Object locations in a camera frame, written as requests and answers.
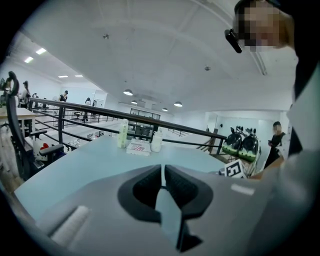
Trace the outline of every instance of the white container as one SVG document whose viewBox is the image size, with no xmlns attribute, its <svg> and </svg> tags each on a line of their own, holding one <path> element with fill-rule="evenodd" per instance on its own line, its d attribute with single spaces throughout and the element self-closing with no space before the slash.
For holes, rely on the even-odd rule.
<svg viewBox="0 0 320 256">
<path fill-rule="evenodd" d="M 162 144 L 162 133 L 158 131 L 153 132 L 153 138 L 151 142 L 151 150 L 153 152 L 160 152 Z"/>
<path fill-rule="evenodd" d="M 117 139 L 118 148 L 123 149 L 126 147 L 128 129 L 129 129 L 129 122 L 127 119 L 123 119 L 123 122 L 120 125 L 118 139 Z"/>
</svg>

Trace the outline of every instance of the desk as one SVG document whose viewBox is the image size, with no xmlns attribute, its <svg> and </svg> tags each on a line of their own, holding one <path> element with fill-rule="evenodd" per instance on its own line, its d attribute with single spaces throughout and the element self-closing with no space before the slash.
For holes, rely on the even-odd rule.
<svg viewBox="0 0 320 256">
<path fill-rule="evenodd" d="M 14 193 L 37 221 L 48 208 L 84 185 L 144 166 L 168 164 L 200 172 L 218 171 L 224 163 L 199 149 L 163 145 L 150 156 L 127 154 L 117 138 L 102 136 L 38 172 Z"/>
<path fill-rule="evenodd" d="M 26 108 L 22 108 L 22 107 L 17 107 L 16 108 L 16 115 L 18 120 L 32 120 L 32 127 L 36 127 L 36 113 L 33 113 L 31 111 L 29 111 Z M 0 123 L 2 122 L 7 122 L 8 121 L 8 115 L 7 115 L 7 108 L 5 106 L 2 106 L 2 108 L 0 108 Z M 23 137 L 25 136 L 25 126 L 24 123 L 22 122 L 22 134 Z M 2 139 L 1 139 L 1 129 L 0 129 L 0 158 L 1 161 L 3 162 L 3 167 L 5 170 L 9 171 L 9 165 L 6 161 L 6 155 L 5 155 L 5 151 L 2 149 L 3 145 L 2 145 Z"/>
</svg>

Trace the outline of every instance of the wall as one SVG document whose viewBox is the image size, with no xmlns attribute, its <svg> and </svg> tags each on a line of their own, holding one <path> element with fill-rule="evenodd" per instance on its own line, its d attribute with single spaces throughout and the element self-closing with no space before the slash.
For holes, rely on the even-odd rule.
<svg viewBox="0 0 320 256">
<path fill-rule="evenodd" d="M 82 104 L 84 105 L 87 98 L 91 99 L 91 103 L 95 96 L 96 90 L 90 88 L 76 88 L 76 87 L 68 87 L 62 86 L 60 90 L 60 94 L 63 94 L 65 91 L 68 91 L 68 99 L 67 102 L 75 103 L 75 104 Z"/>
<path fill-rule="evenodd" d="M 280 123 L 282 127 L 282 131 L 287 133 L 288 132 L 288 126 L 289 126 L 289 118 L 287 117 L 287 112 L 281 112 L 280 113 Z"/>
<path fill-rule="evenodd" d="M 152 109 L 148 109 L 148 108 L 144 108 L 144 107 L 138 107 L 135 105 L 130 106 L 130 105 L 127 105 L 124 103 L 119 103 L 119 100 L 117 98 L 115 98 L 114 96 L 112 96 L 111 94 L 107 94 L 106 99 L 105 99 L 104 108 L 108 109 L 108 110 L 114 110 L 114 111 L 119 111 L 119 112 L 128 113 L 128 114 L 130 114 L 131 109 L 143 110 L 146 112 L 160 115 L 161 121 L 169 122 L 169 123 L 173 122 L 173 115 L 166 114 L 164 112 L 162 113 L 162 112 L 154 111 Z"/>
<path fill-rule="evenodd" d="M 220 117 L 280 120 L 280 111 L 215 111 Z"/>
<path fill-rule="evenodd" d="M 210 132 L 214 132 L 215 128 L 216 128 L 216 122 L 217 122 L 217 118 L 218 115 L 214 112 L 206 112 L 207 115 L 207 127 L 209 128 Z"/>
<path fill-rule="evenodd" d="M 16 74 L 16 77 L 20 83 L 20 93 L 24 88 L 23 82 L 27 80 L 30 94 L 32 95 L 37 93 L 40 99 L 47 98 L 48 100 L 52 100 L 54 96 L 58 96 L 60 94 L 60 83 L 43 75 L 32 72 L 14 62 L 6 61 L 0 66 L 0 79 L 4 78 L 4 80 L 6 80 L 8 78 L 9 71 L 13 71 Z"/>
<path fill-rule="evenodd" d="M 107 94 L 93 83 L 87 82 L 68 82 L 61 86 L 60 94 L 63 94 L 65 90 L 68 91 L 67 101 L 75 104 L 85 104 L 86 99 L 91 99 L 91 104 L 94 99 L 103 101 L 105 104 Z"/>
<path fill-rule="evenodd" d="M 175 114 L 172 123 L 205 131 L 208 116 L 204 111 L 189 111 Z"/>
</svg>

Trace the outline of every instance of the red object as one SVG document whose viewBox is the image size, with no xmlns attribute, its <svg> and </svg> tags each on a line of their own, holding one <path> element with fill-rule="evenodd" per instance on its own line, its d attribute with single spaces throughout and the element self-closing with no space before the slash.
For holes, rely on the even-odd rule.
<svg viewBox="0 0 320 256">
<path fill-rule="evenodd" d="M 49 148 L 48 144 L 47 143 L 43 143 L 43 147 L 41 147 L 40 150 L 44 150 L 46 148 Z"/>
</svg>

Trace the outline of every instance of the black chair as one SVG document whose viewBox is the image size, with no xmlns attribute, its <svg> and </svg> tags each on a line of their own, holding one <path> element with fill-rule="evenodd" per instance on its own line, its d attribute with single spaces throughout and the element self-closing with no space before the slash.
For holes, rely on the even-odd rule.
<svg viewBox="0 0 320 256">
<path fill-rule="evenodd" d="M 9 127 L 12 133 L 11 141 L 13 144 L 16 164 L 18 167 L 18 172 L 20 177 L 23 180 L 28 180 L 30 177 L 35 175 L 37 172 L 42 170 L 45 166 L 48 166 L 56 159 L 65 155 L 63 153 L 64 146 L 62 144 L 53 145 L 51 147 L 40 150 L 39 154 L 43 157 L 47 157 L 48 161 L 44 162 L 45 166 L 41 168 L 37 168 L 35 165 L 35 157 L 33 154 L 33 150 L 25 150 L 25 140 L 20 129 L 20 125 L 18 122 L 17 111 L 16 111 L 16 100 L 15 95 L 17 95 L 19 91 L 19 82 L 15 73 L 12 71 L 9 72 L 9 78 L 13 80 L 13 90 L 11 93 L 6 95 L 6 110 L 7 110 L 7 118 L 9 122 Z M 46 130 L 37 130 L 31 132 L 29 135 L 31 137 L 35 136 L 39 138 L 41 134 L 45 134 Z"/>
<path fill-rule="evenodd" d="M 6 92 L 4 92 L 3 93 L 3 95 L 1 95 L 0 96 L 0 104 L 3 106 L 3 107 L 5 107 L 5 105 L 6 105 Z M 6 130 L 8 130 L 8 126 L 9 126 L 9 124 L 8 123 L 3 123 L 3 124 L 0 124 L 0 129 L 2 128 L 2 127 L 6 127 Z"/>
</svg>

